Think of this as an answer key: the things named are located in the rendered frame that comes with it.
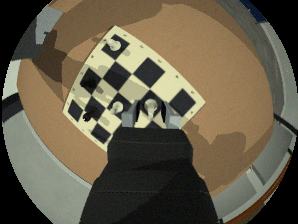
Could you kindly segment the white pawn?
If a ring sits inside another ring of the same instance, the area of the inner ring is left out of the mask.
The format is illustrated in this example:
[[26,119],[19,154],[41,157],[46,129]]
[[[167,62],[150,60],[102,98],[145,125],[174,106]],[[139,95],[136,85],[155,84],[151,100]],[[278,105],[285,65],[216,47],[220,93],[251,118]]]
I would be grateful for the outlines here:
[[113,39],[108,39],[107,44],[110,46],[112,51],[117,51],[121,47],[121,43],[119,41],[114,41]]
[[121,112],[123,110],[123,104],[119,101],[113,104],[113,107],[110,110],[112,115],[115,115],[117,112]]

